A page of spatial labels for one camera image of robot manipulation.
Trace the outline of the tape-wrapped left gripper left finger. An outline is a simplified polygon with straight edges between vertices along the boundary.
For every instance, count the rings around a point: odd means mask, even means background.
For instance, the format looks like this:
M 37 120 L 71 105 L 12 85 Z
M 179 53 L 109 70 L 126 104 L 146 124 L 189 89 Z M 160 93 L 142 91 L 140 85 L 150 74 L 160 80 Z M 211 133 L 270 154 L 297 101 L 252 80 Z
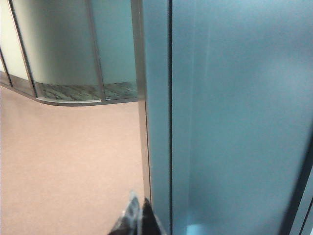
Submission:
M 139 212 L 140 204 L 137 194 L 131 191 L 129 202 L 110 230 L 109 235 L 136 235 Z

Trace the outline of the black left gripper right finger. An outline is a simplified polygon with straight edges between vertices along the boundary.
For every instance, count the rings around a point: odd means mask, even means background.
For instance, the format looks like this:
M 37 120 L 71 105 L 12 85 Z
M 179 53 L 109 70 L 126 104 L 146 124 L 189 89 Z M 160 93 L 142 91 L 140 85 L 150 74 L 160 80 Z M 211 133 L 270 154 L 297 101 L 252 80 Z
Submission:
M 163 235 L 164 229 L 158 218 L 155 216 L 152 206 L 147 198 L 141 210 L 141 234 L 142 235 Z

